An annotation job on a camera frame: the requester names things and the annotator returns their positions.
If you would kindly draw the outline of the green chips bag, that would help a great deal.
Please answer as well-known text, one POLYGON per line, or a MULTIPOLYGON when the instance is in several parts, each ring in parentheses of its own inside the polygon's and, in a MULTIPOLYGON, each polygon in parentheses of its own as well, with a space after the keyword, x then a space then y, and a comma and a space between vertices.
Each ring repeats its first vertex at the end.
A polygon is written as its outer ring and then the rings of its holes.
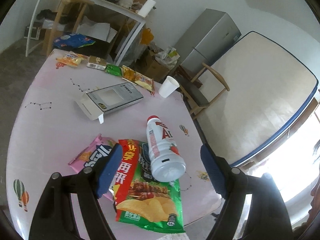
POLYGON ((116 221, 159 233, 184 233, 180 182, 153 178, 146 142, 118 142, 123 157, 112 187, 116 221))

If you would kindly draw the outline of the white red-capped drink bottle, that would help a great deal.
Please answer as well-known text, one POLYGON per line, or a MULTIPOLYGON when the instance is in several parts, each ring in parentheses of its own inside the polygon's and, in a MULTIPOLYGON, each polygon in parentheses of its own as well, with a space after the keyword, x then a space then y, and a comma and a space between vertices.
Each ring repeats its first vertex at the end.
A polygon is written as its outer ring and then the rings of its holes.
POLYGON ((168 183, 184 175, 186 164, 168 127, 156 115, 146 123, 150 168, 153 178, 168 183))

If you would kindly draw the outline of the grey cable box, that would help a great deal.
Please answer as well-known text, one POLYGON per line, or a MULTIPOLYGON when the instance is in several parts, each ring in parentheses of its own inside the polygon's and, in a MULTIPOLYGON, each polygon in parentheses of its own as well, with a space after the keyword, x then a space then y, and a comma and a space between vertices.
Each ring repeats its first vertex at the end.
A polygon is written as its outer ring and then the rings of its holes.
POLYGON ((103 124, 105 115, 134 105, 143 98, 142 93, 132 83, 125 82, 86 92, 76 103, 89 120, 98 120, 103 124))

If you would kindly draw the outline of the pink snack bag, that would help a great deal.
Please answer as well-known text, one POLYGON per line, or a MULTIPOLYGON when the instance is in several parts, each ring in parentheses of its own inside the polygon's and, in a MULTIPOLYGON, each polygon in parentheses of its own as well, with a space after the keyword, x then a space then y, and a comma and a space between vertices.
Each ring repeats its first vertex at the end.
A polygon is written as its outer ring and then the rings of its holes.
MULTIPOLYGON (((86 167, 93 168, 96 162, 103 157, 110 155, 112 148, 116 142, 109 137, 103 137, 101 134, 90 143, 78 156, 73 159, 68 165, 76 172, 79 173, 86 167)), ((113 156, 107 167, 102 170, 98 176, 98 189, 96 191, 98 197, 106 197, 109 200, 113 200, 114 191, 110 189, 111 185, 114 185, 114 176, 120 164, 119 151, 116 152, 116 156, 113 156)))

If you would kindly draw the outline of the white blue-edged mattress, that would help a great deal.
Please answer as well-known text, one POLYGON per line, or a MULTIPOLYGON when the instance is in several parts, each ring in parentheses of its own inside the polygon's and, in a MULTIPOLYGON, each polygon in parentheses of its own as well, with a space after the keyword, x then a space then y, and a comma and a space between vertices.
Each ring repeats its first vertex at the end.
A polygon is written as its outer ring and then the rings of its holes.
MULTIPOLYGON (((232 166, 258 154, 304 111, 317 77, 285 48, 252 31, 212 68, 230 87, 197 118, 216 155, 232 166)), ((222 86, 209 72, 200 81, 209 98, 222 86)))

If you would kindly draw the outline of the wooden chair dark seat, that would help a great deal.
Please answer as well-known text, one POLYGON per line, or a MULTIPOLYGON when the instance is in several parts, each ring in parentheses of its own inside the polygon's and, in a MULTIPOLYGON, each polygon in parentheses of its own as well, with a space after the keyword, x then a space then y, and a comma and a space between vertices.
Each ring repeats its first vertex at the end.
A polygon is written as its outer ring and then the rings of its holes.
POLYGON ((193 120, 196 120, 205 109, 215 103, 224 92, 230 91, 230 87, 223 76, 206 63, 202 63, 200 71, 194 76, 191 76, 191 73, 182 66, 178 66, 174 74, 174 77, 180 84, 183 97, 193 103, 189 110, 189 114, 193 120), (199 80, 205 72, 212 74, 216 81, 222 86, 221 91, 211 99, 205 94, 203 83, 199 80))

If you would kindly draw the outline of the small green snack packet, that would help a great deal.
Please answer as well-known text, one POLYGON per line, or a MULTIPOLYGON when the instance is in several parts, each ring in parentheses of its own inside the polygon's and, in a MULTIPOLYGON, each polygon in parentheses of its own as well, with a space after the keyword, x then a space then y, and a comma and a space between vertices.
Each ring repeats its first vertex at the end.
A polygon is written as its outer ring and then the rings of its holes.
POLYGON ((119 76, 119 77, 122 76, 121 68, 119 66, 114 65, 114 64, 107 64, 106 68, 105 68, 105 72, 107 74, 111 74, 114 76, 119 76))

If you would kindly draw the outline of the orange striped snack packet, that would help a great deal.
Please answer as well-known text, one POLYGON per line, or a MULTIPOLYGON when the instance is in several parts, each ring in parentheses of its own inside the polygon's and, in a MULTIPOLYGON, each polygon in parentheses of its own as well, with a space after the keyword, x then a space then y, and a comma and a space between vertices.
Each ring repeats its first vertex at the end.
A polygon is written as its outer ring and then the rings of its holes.
POLYGON ((88 56, 77 54, 72 51, 68 52, 63 57, 57 57, 56 61, 61 64, 65 64, 70 67, 76 68, 82 61, 88 60, 88 56))

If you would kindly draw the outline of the gold white small box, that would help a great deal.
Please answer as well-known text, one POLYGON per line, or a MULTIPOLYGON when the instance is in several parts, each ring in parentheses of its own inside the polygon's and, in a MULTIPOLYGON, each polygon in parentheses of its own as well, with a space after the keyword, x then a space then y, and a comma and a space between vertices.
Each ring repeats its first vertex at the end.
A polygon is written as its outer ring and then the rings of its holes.
POLYGON ((103 58, 96 57, 96 56, 90 56, 88 58, 87 67, 102 70, 104 71, 107 65, 107 61, 103 58))

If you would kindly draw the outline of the golden chips packet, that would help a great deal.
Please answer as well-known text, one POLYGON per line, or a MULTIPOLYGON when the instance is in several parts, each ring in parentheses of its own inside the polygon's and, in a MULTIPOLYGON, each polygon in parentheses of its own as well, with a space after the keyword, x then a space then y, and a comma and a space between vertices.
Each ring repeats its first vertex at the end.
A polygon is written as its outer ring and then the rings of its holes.
POLYGON ((131 68, 122 65, 121 66, 121 73, 122 73, 122 77, 125 80, 128 80, 130 82, 135 82, 136 79, 136 72, 134 70, 132 70, 131 68))

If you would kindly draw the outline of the white paper cup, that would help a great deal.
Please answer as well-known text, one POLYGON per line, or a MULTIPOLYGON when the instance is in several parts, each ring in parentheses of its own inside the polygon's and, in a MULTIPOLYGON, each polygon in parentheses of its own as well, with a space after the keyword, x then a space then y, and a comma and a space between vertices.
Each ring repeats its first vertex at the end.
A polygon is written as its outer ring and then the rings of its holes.
POLYGON ((159 95, 163 98, 167 98, 176 89, 180 87, 180 84, 172 76, 167 76, 161 87, 159 88, 159 95))

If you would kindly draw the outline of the yellow orange snack packet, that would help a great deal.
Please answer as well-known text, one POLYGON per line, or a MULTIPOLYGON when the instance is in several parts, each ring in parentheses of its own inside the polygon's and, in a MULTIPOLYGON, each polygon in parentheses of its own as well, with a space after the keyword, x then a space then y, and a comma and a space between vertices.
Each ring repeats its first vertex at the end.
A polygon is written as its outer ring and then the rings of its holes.
POLYGON ((140 74, 139 72, 136 72, 135 83, 150 92, 154 91, 153 79, 151 79, 143 74, 140 74))

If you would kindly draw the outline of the blue snack bag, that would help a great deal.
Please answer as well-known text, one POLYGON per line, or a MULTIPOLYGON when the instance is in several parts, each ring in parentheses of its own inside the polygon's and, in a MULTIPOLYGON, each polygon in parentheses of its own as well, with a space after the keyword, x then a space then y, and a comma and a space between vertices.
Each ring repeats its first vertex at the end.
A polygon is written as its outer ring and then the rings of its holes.
POLYGON ((70 33, 56 38, 53 46, 62 48, 82 48, 95 44, 95 40, 79 33, 70 33))

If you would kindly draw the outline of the brown cardboard box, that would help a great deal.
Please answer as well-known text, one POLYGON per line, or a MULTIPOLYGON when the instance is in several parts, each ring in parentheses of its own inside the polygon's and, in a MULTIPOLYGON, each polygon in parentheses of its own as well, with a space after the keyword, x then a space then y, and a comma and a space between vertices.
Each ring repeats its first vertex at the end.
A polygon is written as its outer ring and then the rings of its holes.
POLYGON ((144 51, 140 58, 140 63, 140 72, 156 82, 161 82, 170 72, 169 68, 161 65, 155 60, 155 53, 149 49, 144 51))

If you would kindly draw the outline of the silver refrigerator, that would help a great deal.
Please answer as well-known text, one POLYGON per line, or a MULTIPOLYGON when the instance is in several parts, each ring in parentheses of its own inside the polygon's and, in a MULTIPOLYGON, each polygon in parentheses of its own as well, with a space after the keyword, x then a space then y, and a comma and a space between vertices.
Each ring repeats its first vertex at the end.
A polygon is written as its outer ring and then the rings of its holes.
POLYGON ((174 45, 177 64, 196 74, 205 63, 211 66, 240 38, 241 32, 223 11, 206 9, 174 45))

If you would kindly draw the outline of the orange plastic bag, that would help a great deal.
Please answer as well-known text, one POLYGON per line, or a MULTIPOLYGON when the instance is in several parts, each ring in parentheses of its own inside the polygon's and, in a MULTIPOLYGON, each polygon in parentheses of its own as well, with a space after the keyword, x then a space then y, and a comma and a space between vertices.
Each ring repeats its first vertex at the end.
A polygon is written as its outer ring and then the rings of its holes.
POLYGON ((147 46, 151 41, 153 41, 153 39, 154 39, 154 35, 151 32, 151 29, 144 28, 140 36, 140 44, 147 46))

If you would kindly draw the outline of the white paper roll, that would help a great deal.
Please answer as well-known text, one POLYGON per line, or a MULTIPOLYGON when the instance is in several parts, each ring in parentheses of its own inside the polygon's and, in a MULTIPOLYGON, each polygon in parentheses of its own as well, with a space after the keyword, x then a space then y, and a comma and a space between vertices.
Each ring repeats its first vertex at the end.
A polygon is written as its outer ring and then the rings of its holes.
POLYGON ((143 18, 146 18, 146 16, 148 16, 149 12, 153 9, 155 5, 156 5, 156 1, 147 0, 144 3, 144 5, 141 7, 141 9, 137 12, 137 14, 143 18))

